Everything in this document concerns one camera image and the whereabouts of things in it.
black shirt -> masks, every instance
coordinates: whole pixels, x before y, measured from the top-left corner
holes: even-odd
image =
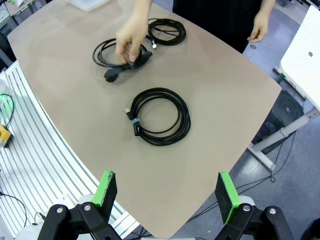
[[[212,34],[237,34],[252,31],[261,2],[262,0],[174,0],[172,10]]]

metal table leg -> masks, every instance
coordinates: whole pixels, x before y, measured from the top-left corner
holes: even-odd
[[[288,137],[289,134],[293,133],[302,126],[316,119],[316,117],[318,117],[319,115],[320,111],[316,107],[313,107],[312,110],[308,111],[306,114],[304,114],[288,126],[281,128],[279,131],[275,132],[274,134],[257,143],[256,145],[250,143],[248,149],[272,172],[275,170],[276,165],[269,158],[267,158],[267,156],[264,155],[261,152],[261,150],[265,149],[266,147],[269,147],[270,145],[278,142],[283,138]]]

coiled cable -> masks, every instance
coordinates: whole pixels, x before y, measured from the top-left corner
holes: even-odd
[[[174,46],[181,43],[183,40],[185,40],[187,36],[187,32],[184,25],[181,22],[168,19],[168,18],[150,18],[148,22],[151,20],[154,20],[154,21],[151,23],[148,23],[148,35],[146,36],[146,38],[151,41],[152,48],[155,49],[157,47],[157,44],[161,44],[165,46]],[[160,29],[159,26],[168,26],[176,30],[163,30],[163,29]],[[163,40],[156,37],[153,31],[158,31],[167,35],[171,35],[171,36],[174,36],[174,38],[170,40]]]
[[[105,80],[109,83],[114,82],[123,71],[140,68],[152,56],[152,52],[147,51],[146,47],[141,44],[138,57],[134,62],[126,64],[109,63],[104,59],[103,52],[114,45],[116,45],[115,38],[103,41],[93,50],[92,53],[92,59],[96,64],[102,67],[111,68],[104,74]]]
[[[167,99],[171,101],[177,109],[177,119],[167,130],[150,131],[140,124],[139,112],[141,108],[146,103],[155,99]],[[180,141],[188,134],[191,127],[191,119],[187,104],[177,93],[167,88],[156,87],[139,93],[132,101],[131,109],[126,108],[125,112],[133,125],[134,135],[140,136],[147,143],[154,146],[167,146]],[[167,136],[157,136],[159,134],[165,134],[175,127],[176,130],[173,133]]]

white panel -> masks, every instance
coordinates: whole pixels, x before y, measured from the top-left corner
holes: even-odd
[[[14,102],[8,127],[14,137],[7,148],[0,149],[0,190],[23,201],[28,225],[33,223],[36,212],[45,214],[65,195],[75,205],[82,195],[95,193],[99,181],[58,132],[17,61],[5,71],[5,78],[6,93],[12,95]],[[0,103],[2,124],[10,117],[10,102],[7,98]],[[25,222],[22,205],[13,198],[1,196],[0,215],[15,237]],[[122,238],[139,225],[117,202],[109,223]]]

gray floor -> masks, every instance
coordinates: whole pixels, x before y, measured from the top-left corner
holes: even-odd
[[[168,10],[172,8],[172,0],[155,0],[155,3]],[[269,21],[269,33],[262,42],[254,44],[256,49],[252,49],[248,45],[244,55],[272,78],[275,78],[277,74],[273,72],[273,67],[279,64],[298,28],[299,25],[295,21],[281,11],[273,9]],[[304,106],[304,112],[313,107],[308,100],[304,102],[285,81],[281,83],[281,86]],[[299,129],[295,134],[293,144],[293,136],[284,142],[277,159],[276,171],[285,162],[287,156],[288,158],[284,168],[275,176],[275,183],[267,179],[244,193],[244,195],[251,197],[256,206],[262,210],[271,205],[280,207],[295,240],[300,239],[304,229],[313,220],[320,218],[320,205],[318,204],[320,196],[320,188],[318,187],[320,181],[319,136],[320,118]],[[269,153],[268,156],[271,160],[276,159],[279,148]],[[234,185],[238,187],[264,178],[269,173],[245,151],[232,168],[230,175]],[[252,185],[239,189],[239,192]],[[215,202],[216,197],[213,193],[197,213]],[[222,227],[221,214],[219,208],[216,207],[186,223],[173,237],[201,237],[210,240],[216,237]],[[241,239],[253,238],[243,236]]]

